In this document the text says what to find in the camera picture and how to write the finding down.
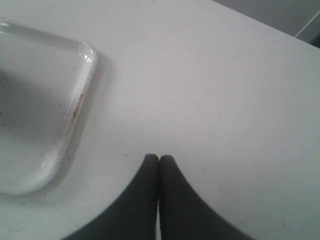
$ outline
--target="white tabletop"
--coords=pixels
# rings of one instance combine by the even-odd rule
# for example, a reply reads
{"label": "white tabletop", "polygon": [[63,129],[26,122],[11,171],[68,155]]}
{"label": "white tabletop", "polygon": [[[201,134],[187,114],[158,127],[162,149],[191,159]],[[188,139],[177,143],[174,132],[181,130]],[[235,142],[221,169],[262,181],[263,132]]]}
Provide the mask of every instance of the white tabletop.
{"label": "white tabletop", "polygon": [[0,239],[57,240],[171,154],[258,240],[320,235],[320,51],[210,0],[0,0],[0,17],[99,52],[58,177],[0,195]]}

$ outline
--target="white table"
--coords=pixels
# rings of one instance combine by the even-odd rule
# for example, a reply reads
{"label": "white table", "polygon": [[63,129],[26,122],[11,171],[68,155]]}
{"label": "white table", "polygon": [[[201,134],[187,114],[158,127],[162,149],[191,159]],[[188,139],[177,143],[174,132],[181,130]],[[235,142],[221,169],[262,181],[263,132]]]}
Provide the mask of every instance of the white table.
{"label": "white table", "polygon": [[0,195],[0,239],[57,240],[171,154],[258,240],[320,235],[320,51],[210,0],[0,0],[0,17],[100,53],[58,177]]}

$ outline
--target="table surface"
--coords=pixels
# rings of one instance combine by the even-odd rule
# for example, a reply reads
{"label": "table surface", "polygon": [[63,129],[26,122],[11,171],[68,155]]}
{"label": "table surface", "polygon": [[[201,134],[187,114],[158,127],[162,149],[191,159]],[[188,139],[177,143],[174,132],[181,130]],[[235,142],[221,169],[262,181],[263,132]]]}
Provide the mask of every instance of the table surface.
{"label": "table surface", "polygon": [[57,240],[146,153],[175,157],[258,240],[320,234],[320,51],[210,0],[0,0],[0,17],[92,43],[99,63],[58,176],[0,195],[0,239]]}

